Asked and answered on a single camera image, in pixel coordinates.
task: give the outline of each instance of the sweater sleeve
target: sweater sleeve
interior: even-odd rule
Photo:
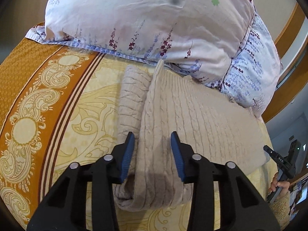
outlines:
[[[288,191],[284,197],[274,201],[269,207],[278,220],[281,230],[283,230],[290,222],[290,192]]]

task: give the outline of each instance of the person's arm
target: person's arm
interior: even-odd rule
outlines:
[[[269,193],[276,190],[276,187],[282,187],[280,194],[273,204],[270,204],[270,208],[272,209],[276,219],[279,222],[281,230],[283,230],[290,222],[290,192],[289,186],[290,183],[288,181],[277,181],[278,173],[273,177],[273,181],[269,188]]]

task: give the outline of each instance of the hand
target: hand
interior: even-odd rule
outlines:
[[[278,197],[276,198],[276,200],[284,197],[289,190],[290,187],[290,183],[288,181],[277,181],[277,177],[278,177],[278,173],[275,174],[275,176],[273,177],[273,181],[270,184],[270,188],[269,188],[269,193],[271,192],[275,192],[276,191],[276,187],[282,187],[282,190],[280,192],[280,194],[278,195]]]

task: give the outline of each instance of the yellow bed sheet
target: yellow bed sheet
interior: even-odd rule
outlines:
[[[92,163],[117,144],[117,103],[129,64],[154,71],[134,61],[27,39],[0,65],[0,196],[23,228],[71,162]],[[259,126],[271,146],[265,124],[259,121]],[[248,178],[266,197],[276,172],[270,161]],[[90,201],[89,185],[89,229]],[[116,210],[122,231],[183,231],[190,204],[137,213]],[[216,229],[219,215],[215,194]]]

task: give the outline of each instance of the metal bolt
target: metal bolt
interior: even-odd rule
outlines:
[[[232,162],[232,161],[229,161],[229,162],[227,163],[227,166],[228,166],[229,168],[235,168],[235,167],[236,167],[235,163]]]
[[[112,159],[113,159],[113,156],[110,154],[104,156],[105,161],[111,161]]]
[[[193,154],[192,158],[196,161],[200,161],[201,160],[201,155],[199,154]]]
[[[79,166],[78,162],[73,162],[73,163],[70,164],[71,169],[76,169],[76,168],[78,168],[78,166]]]

